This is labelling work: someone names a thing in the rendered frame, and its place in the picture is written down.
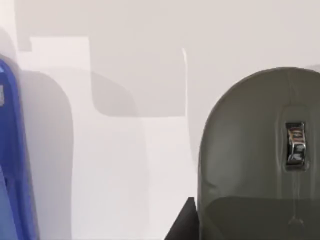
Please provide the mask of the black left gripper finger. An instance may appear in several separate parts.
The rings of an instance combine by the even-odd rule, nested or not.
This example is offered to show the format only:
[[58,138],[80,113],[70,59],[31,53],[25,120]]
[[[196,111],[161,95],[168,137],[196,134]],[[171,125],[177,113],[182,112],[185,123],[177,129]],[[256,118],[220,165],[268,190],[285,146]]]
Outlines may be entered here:
[[199,240],[199,218],[194,197],[188,197],[164,240]]

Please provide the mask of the blue mat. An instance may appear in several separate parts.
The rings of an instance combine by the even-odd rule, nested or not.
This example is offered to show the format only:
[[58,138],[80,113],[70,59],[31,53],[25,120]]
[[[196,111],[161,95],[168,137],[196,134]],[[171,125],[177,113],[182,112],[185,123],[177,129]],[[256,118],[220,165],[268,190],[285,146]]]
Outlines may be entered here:
[[0,240],[39,240],[19,85],[1,57]]

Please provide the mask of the grey computer mouse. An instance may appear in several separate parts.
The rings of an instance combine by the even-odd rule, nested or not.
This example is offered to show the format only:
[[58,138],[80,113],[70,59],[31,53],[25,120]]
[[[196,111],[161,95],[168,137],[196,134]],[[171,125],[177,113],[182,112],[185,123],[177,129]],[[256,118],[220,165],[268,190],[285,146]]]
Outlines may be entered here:
[[199,240],[320,240],[320,72],[276,67],[234,84],[204,126]]

